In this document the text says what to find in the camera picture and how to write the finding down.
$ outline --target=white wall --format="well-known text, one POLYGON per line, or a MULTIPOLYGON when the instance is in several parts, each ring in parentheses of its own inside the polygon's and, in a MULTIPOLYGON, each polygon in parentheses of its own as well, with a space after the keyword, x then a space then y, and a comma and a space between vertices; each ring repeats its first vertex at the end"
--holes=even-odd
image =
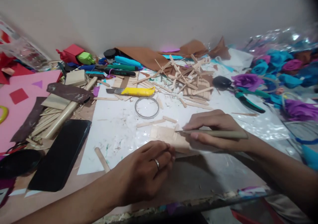
POLYGON ((0 0, 0 14, 53 59, 76 43, 178 48, 193 38, 237 43, 316 20, 311 0, 0 0))

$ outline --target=smartphone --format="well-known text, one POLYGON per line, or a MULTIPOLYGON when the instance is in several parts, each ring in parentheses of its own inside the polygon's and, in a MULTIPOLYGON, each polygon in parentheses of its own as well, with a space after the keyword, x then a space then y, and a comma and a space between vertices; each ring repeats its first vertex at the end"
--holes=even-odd
POLYGON ((65 186, 91 124, 88 120, 68 120, 63 124, 28 189, 57 192, 65 186))

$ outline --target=pink paper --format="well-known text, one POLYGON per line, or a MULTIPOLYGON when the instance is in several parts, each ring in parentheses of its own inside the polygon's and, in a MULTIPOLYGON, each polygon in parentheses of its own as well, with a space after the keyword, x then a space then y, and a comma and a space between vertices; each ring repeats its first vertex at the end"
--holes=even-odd
POLYGON ((6 152, 15 144, 14 142, 10 142, 10 140, 31 112, 36 97, 48 96, 49 93, 46 91, 47 85, 56 82, 59 76, 60 71, 55 70, 11 77, 10 85, 4 85, 0 88, 0 105, 9 109, 8 117, 0 125, 0 153, 6 152), (43 81, 42 88, 32 85, 32 83, 40 80, 43 81), (9 94, 20 88, 23 88, 29 98, 15 105, 9 94))

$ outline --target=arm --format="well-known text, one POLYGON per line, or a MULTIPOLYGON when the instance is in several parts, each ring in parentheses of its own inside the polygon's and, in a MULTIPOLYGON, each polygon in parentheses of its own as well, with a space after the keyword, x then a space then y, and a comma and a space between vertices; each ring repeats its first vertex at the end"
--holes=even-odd
MULTIPOLYGON (((202 126, 219 130, 244 131, 230 115, 221 110, 194 114, 183 129, 192 130, 202 126)), ((256 136, 248 135, 248 140, 222 139, 203 133, 192 133, 191 137, 220 149, 246 152, 304 213, 314 219, 315 209, 318 207, 318 173, 256 136)))
POLYGON ((151 141, 90 185, 16 223, 92 223, 115 207, 150 200, 168 177, 174 160, 175 151, 169 144, 151 141))

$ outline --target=black bottle cap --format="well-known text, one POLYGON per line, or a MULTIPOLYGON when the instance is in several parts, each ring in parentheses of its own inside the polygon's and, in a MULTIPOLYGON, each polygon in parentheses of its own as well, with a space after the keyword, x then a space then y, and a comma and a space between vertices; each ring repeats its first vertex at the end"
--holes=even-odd
POLYGON ((106 59, 115 59, 116 50, 108 49, 104 52, 104 56, 106 59))

